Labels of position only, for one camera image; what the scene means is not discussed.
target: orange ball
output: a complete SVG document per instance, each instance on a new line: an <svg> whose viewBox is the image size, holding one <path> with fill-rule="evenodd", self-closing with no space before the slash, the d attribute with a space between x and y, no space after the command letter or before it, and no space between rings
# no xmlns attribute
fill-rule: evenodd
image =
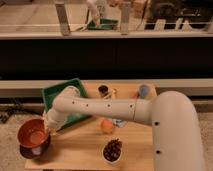
<svg viewBox="0 0 213 171"><path fill-rule="evenodd" d="M101 122L101 130L106 134L111 134L115 126L109 119L103 119Z"/></svg>

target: orange bowl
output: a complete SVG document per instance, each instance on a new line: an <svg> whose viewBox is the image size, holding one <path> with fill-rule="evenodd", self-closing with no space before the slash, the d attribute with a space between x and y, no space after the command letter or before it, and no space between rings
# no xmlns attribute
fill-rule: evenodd
<svg viewBox="0 0 213 171"><path fill-rule="evenodd" d="M21 146L35 148L41 146L49 137L45 132L43 119L32 119L24 123L18 131Z"/></svg>

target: white post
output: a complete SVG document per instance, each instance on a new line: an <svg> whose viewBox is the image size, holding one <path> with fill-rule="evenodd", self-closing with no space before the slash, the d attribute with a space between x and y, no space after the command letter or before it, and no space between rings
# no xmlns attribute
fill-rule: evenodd
<svg viewBox="0 0 213 171"><path fill-rule="evenodd" d="M65 2L63 0L55 0L55 7L58 15L58 20L60 23L61 34L63 36L69 36L71 33L69 27L69 21L67 18Z"/></svg>
<svg viewBox="0 0 213 171"><path fill-rule="evenodd" d="M208 32L209 34L213 34L213 17L212 17L212 19L210 20L210 23L209 23L209 25L208 25L208 27L207 27L207 32Z"/></svg>
<svg viewBox="0 0 213 171"><path fill-rule="evenodd" d="M130 16L131 2L123 1L121 4L121 26L120 31L122 35L129 33L129 16Z"/></svg>

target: green bin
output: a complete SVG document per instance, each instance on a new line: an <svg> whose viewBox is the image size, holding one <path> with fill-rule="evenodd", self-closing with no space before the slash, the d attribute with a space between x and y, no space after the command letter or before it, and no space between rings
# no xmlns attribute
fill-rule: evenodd
<svg viewBox="0 0 213 171"><path fill-rule="evenodd" d="M96 27L93 21L87 25L88 30L116 30L118 26L118 20L103 18L100 20L101 26Z"/></svg>
<svg viewBox="0 0 213 171"><path fill-rule="evenodd" d="M44 88L42 90L42 96L43 96L46 113L49 111L49 109L52 108L52 103L53 103L55 97L61 91L63 91L63 89L66 88L67 86L75 86L80 91L81 97L85 97L85 98L88 97L86 90L84 89L81 81L78 78L74 78L72 80L69 80L69 81L66 81L66 82L51 86L51 87ZM80 121L83 121L89 117L90 117L89 115L72 114L68 117L67 122L61 129L67 128L67 127L69 127L75 123L78 123Z"/></svg>

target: copper bowl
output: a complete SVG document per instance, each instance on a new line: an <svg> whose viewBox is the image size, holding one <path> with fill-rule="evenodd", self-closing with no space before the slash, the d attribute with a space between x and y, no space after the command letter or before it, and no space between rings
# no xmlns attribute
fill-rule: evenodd
<svg viewBox="0 0 213 171"><path fill-rule="evenodd" d="M32 119L24 123L18 131L20 145L36 148L47 141L49 133L45 132L43 119Z"/></svg>
<svg viewBox="0 0 213 171"><path fill-rule="evenodd" d="M51 137L49 135L47 141L45 141L41 146L36 148L25 148L20 145L19 151L21 155L26 159L37 159L40 158L48 149L51 143Z"/></svg>

